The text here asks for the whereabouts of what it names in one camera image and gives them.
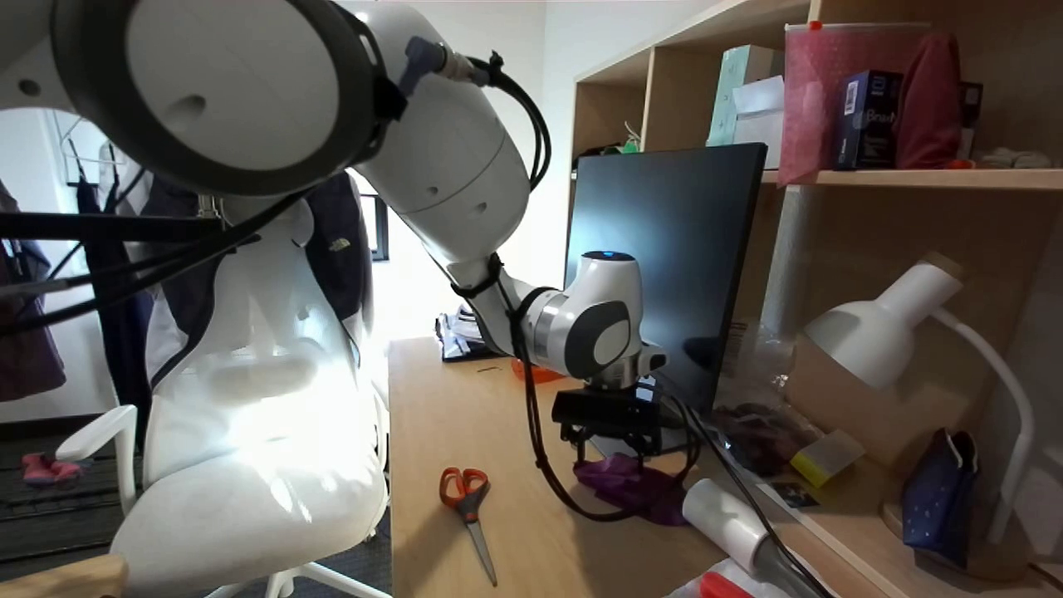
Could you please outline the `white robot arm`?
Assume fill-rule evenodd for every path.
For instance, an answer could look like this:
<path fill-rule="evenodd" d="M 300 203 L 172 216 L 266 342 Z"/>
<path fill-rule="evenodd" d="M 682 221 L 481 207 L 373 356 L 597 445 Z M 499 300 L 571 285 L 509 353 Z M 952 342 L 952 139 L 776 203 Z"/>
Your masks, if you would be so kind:
<path fill-rule="evenodd" d="M 647 367 L 638 268 L 571 288 L 505 271 L 537 171 L 489 105 L 512 76 L 406 0 L 0 0 L 0 105 L 94 121 L 209 195 L 290 195 L 359 170 L 474 309 L 492 348 L 571 378 Z"/>

